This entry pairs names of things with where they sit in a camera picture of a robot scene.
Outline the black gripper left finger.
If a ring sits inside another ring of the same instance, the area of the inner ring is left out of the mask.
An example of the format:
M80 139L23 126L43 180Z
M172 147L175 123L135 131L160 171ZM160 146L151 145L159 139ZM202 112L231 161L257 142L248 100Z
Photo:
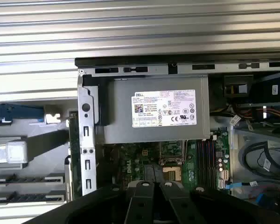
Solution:
M111 184L29 221L31 224L151 224L154 183L135 181L128 190Z

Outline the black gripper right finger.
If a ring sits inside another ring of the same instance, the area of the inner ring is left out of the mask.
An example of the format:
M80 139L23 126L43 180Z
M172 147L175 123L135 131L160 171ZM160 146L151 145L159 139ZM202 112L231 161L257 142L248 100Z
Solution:
M280 214L205 186L186 191L177 182L160 184L180 224L280 224Z

